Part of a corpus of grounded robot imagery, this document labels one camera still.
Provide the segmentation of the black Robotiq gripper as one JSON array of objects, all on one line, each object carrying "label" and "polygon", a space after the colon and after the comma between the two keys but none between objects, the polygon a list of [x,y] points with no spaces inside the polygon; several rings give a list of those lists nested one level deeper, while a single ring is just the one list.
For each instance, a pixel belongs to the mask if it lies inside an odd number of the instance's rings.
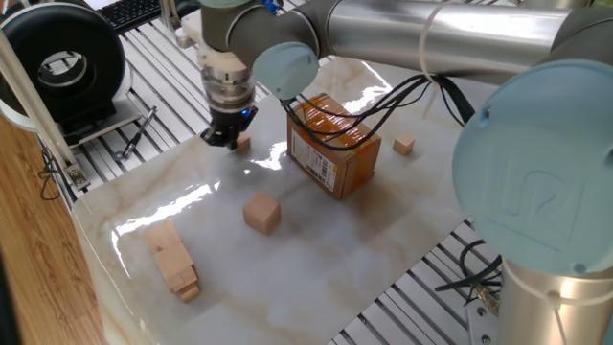
[{"label": "black Robotiq gripper", "polygon": [[240,133],[249,127],[257,113],[258,108],[254,105],[234,112],[212,108],[211,126],[200,133],[200,138],[210,146],[236,150],[241,144]]}]

